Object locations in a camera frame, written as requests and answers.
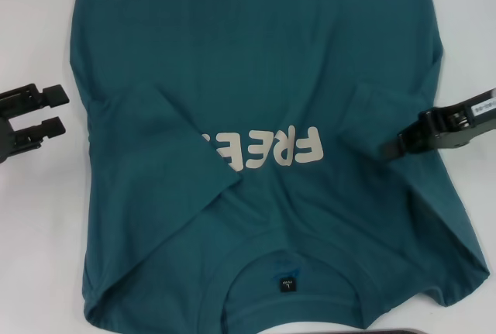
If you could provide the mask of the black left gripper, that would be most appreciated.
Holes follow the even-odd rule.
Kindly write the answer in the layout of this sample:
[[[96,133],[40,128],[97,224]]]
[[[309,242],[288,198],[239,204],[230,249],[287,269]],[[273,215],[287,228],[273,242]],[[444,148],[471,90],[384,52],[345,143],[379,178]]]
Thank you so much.
[[[1,93],[1,163],[15,155],[38,149],[45,138],[52,139],[65,134],[66,129],[59,117],[44,120],[39,126],[15,131],[10,120],[43,107],[58,107],[70,102],[60,84],[44,88],[42,93],[35,84]]]

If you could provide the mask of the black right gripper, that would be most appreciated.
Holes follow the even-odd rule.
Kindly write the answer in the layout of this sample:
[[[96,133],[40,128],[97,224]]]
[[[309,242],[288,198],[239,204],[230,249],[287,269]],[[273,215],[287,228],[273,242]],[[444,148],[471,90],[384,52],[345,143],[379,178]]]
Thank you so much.
[[[419,120],[379,147],[380,158],[391,161],[430,150],[454,149],[495,130],[495,89],[446,107],[420,114]]]

